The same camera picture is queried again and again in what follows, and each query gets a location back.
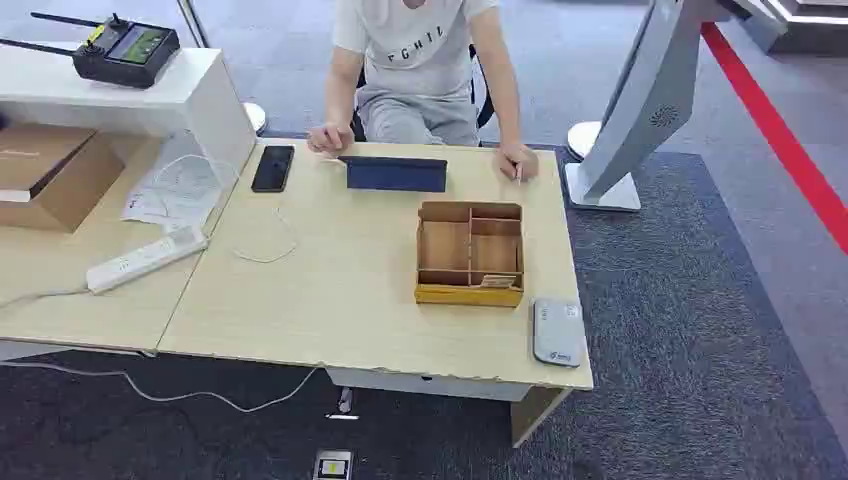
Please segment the person's left hand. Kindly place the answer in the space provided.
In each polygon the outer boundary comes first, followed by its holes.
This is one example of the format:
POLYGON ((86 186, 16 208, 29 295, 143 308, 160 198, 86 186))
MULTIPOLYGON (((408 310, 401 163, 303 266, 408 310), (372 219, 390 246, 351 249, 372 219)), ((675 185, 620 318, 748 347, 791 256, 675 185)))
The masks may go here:
POLYGON ((496 149, 495 160, 500 172, 512 181, 524 182, 538 175, 538 156, 522 143, 502 142, 496 149))

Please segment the person's right hand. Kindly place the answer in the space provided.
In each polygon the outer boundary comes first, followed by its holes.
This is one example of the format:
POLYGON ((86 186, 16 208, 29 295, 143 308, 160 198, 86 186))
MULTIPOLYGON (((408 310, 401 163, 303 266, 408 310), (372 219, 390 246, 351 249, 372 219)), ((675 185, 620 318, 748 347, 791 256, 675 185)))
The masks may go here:
POLYGON ((307 137, 308 148, 328 158, 338 157, 354 141, 354 132, 349 125, 332 122, 311 128, 307 137))

